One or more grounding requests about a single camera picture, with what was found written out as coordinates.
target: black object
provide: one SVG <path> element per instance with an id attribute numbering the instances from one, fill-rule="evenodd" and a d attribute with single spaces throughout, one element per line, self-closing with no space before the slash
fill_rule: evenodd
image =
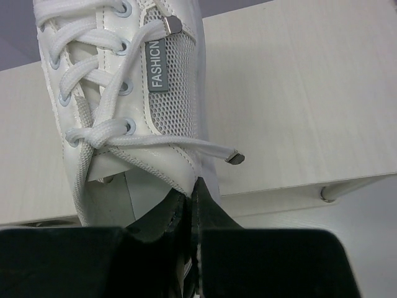
<path id="1" fill-rule="evenodd" d="M 182 283 L 183 298 L 360 297 L 335 236 L 242 229 L 201 178 L 127 228 L 0 232 L 1 298 L 182 298 Z"/>

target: lace eyelet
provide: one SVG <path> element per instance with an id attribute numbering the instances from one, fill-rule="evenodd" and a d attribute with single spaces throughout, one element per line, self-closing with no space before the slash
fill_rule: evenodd
<path id="1" fill-rule="evenodd" d="M 125 54 L 127 54 L 127 50 L 129 48 L 129 46 L 130 46 L 130 42 L 127 39 L 123 38 L 122 39 L 123 50 L 115 52 L 115 54 L 118 55 L 118 56 L 125 56 Z"/>
<path id="2" fill-rule="evenodd" d="M 79 141 L 79 140 L 76 140 L 76 141 L 73 142 L 73 143 L 68 142 L 68 144 L 70 145 L 70 147 L 76 148 L 76 147 L 80 144 L 80 141 Z"/>
<path id="3" fill-rule="evenodd" d="M 71 97 L 72 97 L 72 95 L 69 93 L 68 96 L 65 99 L 63 99 L 62 94 L 60 94 L 58 100 L 60 101 L 61 106 L 67 107 L 68 104 L 70 103 Z"/>
<path id="4" fill-rule="evenodd" d="M 125 117 L 124 118 L 127 121 L 127 132 L 125 133 L 125 135 L 133 135 L 136 131 L 136 123 L 133 119 Z"/>
<path id="5" fill-rule="evenodd" d="M 130 79 L 126 79 L 123 82 L 123 84 L 120 88 L 120 91 L 118 92 L 118 95 L 120 95 L 120 96 L 129 95 L 133 89 L 134 89 L 134 85 L 133 85 L 132 81 Z"/>
<path id="6" fill-rule="evenodd" d="M 53 60 L 50 58 L 50 65 L 51 65 L 51 67 L 52 67 L 53 70 L 57 70 L 57 69 L 60 67 L 60 65 L 61 65 L 61 58 L 58 57 L 58 59 L 57 59 L 56 61 L 53 61 Z"/>
<path id="7" fill-rule="evenodd" d="M 113 8 L 113 12 L 118 17 L 129 17 L 132 15 L 132 5 L 127 0 L 123 0 L 122 2 L 124 11 L 118 11 L 116 8 Z"/>

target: white mesh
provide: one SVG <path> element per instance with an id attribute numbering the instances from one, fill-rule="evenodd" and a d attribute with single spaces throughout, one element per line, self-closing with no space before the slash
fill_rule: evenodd
<path id="1" fill-rule="evenodd" d="M 161 17 L 152 8 L 145 23 Z M 165 44 L 169 91 L 149 94 L 151 119 L 163 135 L 197 138 L 194 41 L 181 33 L 166 37 Z"/>

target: shoe label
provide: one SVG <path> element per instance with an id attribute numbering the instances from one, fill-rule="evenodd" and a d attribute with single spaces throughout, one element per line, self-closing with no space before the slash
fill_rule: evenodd
<path id="1" fill-rule="evenodd" d="M 149 92 L 168 92 L 166 41 L 161 39 L 147 42 L 145 52 Z"/>

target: shoe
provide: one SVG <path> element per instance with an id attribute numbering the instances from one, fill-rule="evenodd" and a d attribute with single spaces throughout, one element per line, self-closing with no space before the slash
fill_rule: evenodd
<path id="1" fill-rule="evenodd" d="M 192 0 L 34 0 L 42 68 L 83 225 L 127 226 L 202 160 L 238 164 L 201 140 L 205 50 Z"/>

